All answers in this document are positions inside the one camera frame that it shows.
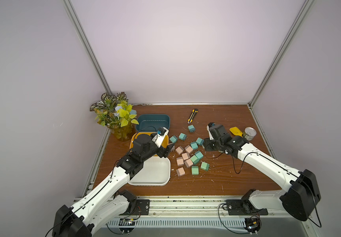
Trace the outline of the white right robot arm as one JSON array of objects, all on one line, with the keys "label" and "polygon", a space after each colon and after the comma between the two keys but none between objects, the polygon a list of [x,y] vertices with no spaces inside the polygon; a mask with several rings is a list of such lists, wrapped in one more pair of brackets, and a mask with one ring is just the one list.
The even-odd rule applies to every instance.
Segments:
[{"label": "white right robot arm", "polygon": [[280,190],[249,190],[241,199],[246,212],[260,209],[286,211],[299,221],[307,221],[321,200],[318,182],[309,170],[299,171],[270,157],[241,136],[232,137],[221,124],[209,123],[209,137],[203,148],[219,151],[247,163],[272,179]]}]

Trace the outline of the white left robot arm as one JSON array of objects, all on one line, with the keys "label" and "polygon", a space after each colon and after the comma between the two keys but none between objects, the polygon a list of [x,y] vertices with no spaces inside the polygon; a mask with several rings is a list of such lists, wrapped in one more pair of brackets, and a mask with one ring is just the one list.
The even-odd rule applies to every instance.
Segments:
[{"label": "white left robot arm", "polygon": [[47,232],[52,237],[91,237],[112,219],[132,213],[137,197],[120,188],[126,185],[153,156],[166,158],[173,144],[163,147],[168,129],[137,135],[133,147],[121,157],[110,174],[85,197],[70,207],[63,205],[55,214],[54,225]]}]

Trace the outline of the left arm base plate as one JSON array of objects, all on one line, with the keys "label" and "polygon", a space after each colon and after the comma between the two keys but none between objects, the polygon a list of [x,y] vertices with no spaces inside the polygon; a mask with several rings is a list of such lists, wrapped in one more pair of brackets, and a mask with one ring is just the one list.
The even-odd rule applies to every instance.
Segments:
[{"label": "left arm base plate", "polygon": [[129,207],[126,212],[121,214],[121,216],[139,216],[139,215],[149,215],[150,200],[149,199],[139,199],[136,201],[136,205]]}]

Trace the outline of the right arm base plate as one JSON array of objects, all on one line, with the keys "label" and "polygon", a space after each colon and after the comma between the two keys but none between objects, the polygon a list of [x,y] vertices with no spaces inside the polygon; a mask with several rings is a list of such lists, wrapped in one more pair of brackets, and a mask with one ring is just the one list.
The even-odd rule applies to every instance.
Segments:
[{"label": "right arm base plate", "polygon": [[251,204],[242,201],[241,199],[228,199],[224,204],[224,209],[228,211],[229,215],[268,215],[267,209],[256,209]]}]

